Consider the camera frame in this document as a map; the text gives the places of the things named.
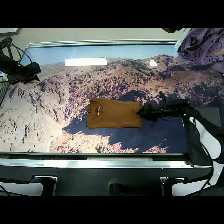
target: purple bag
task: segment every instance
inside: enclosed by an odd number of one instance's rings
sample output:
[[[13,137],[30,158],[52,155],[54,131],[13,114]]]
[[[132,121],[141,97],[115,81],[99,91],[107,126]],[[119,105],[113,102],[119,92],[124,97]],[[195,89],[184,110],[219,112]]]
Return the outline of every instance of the purple bag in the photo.
[[[176,59],[179,62],[197,65],[223,62],[224,28],[192,28],[179,47],[178,54]]]

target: folded cloth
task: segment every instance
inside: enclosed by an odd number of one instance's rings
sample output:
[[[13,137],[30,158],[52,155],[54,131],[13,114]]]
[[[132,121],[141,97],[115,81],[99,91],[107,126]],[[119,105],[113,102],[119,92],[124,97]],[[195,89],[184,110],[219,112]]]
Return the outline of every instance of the folded cloth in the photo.
[[[93,98],[87,107],[87,127],[141,128],[141,118],[136,114],[140,109],[140,102]]]

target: white rectangular object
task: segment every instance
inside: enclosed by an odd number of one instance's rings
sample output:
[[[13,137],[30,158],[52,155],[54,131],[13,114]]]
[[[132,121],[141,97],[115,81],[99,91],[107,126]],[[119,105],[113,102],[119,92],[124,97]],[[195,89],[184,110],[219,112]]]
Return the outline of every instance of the white rectangular object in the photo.
[[[106,58],[70,58],[65,59],[65,66],[107,65]]]

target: purple fabric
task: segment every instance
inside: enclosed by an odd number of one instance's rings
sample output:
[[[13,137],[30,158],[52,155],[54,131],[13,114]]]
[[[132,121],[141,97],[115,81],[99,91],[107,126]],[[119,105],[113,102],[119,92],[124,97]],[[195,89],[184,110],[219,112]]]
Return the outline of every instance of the purple fabric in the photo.
[[[207,65],[224,61],[224,28],[192,28],[178,49],[177,61]]]

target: brown cloth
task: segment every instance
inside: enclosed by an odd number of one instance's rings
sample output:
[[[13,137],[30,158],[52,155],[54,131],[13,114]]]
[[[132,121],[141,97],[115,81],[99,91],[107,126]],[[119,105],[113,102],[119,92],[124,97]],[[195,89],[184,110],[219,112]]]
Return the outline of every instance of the brown cloth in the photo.
[[[140,109],[140,102],[93,98],[87,108],[87,127],[141,128],[142,120],[136,114]]]

